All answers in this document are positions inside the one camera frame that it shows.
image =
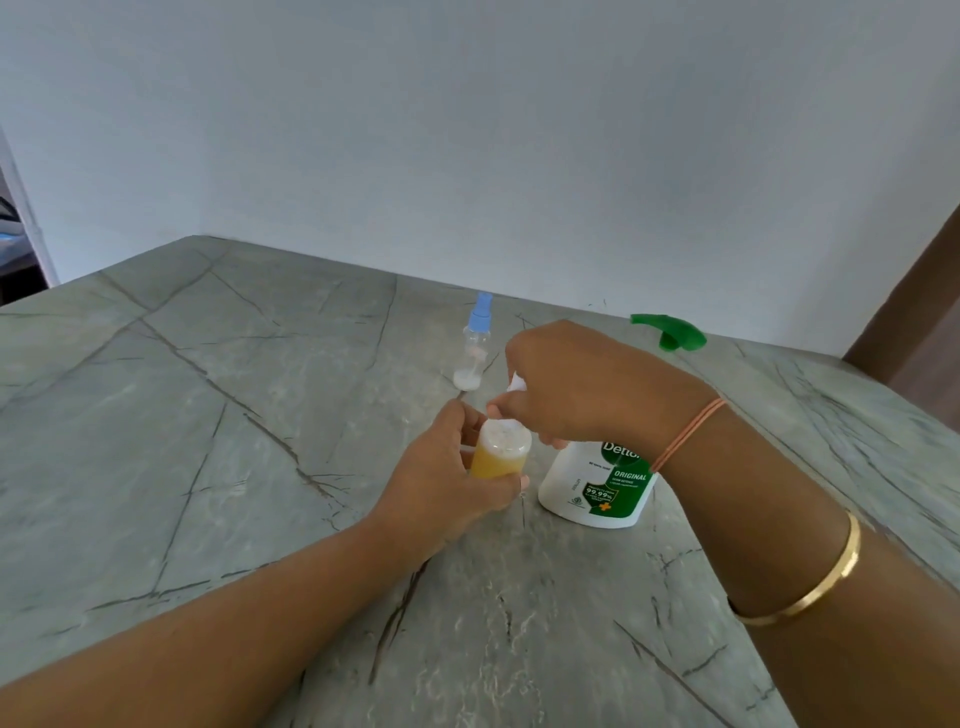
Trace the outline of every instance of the hand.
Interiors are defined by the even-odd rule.
[[[611,441],[649,458],[664,431],[672,437],[696,414],[689,401],[703,406],[715,396],[662,359],[569,321],[523,331],[505,353],[510,377],[522,376],[527,391],[493,398],[488,414],[520,420],[548,444]]]
[[[400,457],[368,519],[396,534],[398,548],[419,565],[455,541],[471,523],[510,505],[530,478],[518,473],[481,480],[467,474],[480,427],[487,420],[451,400]]]

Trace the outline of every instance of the green label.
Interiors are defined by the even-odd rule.
[[[614,443],[604,443],[603,459],[612,465],[606,483],[584,486],[584,500],[590,513],[611,519],[631,516],[653,477],[650,464],[642,457]]]

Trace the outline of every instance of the marble countertop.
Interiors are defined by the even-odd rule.
[[[456,396],[474,296],[191,237],[0,309],[0,683],[360,518]],[[496,352],[561,317],[657,350],[600,313],[497,297],[492,316]],[[661,355],[960,586],[957,435],[828,357],[717,336]],[[468,400],[506,376],[500,353]],[[532,489],[551,459],[536,443]],[[354,619],[266,724],[792,720],[660,483],[622,531],[533,493],[487,518]]]

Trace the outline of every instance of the bracelet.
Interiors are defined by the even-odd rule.
[[[860,559],[860,521],[858,521],[856,516],[850,511],[847,511],[847,517],[850,519],[850,536],[847,537],[847,545],[844,547],[843,553],[840,554],[840,558],[837,559],[837,563],[833,565],[830,573],[827,574],[824,580],[817,584],[812,591],[806,596],[802,596],[786,609],[781,609],[779,612],[774,612],[772,615],[766,615],[765,617],[743,617],[737,613],[736,608],[728,598],[727,603],[730,604],[733,615],[750,627],[766,627],[770,624],[776,624],[779,621],[795,617],[800,612],[809,609],[820,601],[833,587],[850,576],[853,567],[856,566],[856,562]]]
[[[697,428],[706,422],[710,415],[712,415],[726,403],[726,400],[724,400],[722,397],[718,397],[716,400],[704,407],[700,411],[700,414],[694,417],[693,420],[690,421],[690,424],[684,427],[681,433],[677,435],[677,438],[666,447],[666,450],[663,451],[663,454],[654,460],[654,464],[650,466],[650,472],[658,473],[660,468],[666,465],[666,461],[670,459],[670,456],[679,450],[681,445],[689,439],[690,435],[696,432]]]

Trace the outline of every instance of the blue spray nozzle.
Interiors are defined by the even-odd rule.
[[[477,303],[470,312],[470,321],[467,328],[477,333],[490,333],[490,303],[493,293],[480,291],[477,294]]]

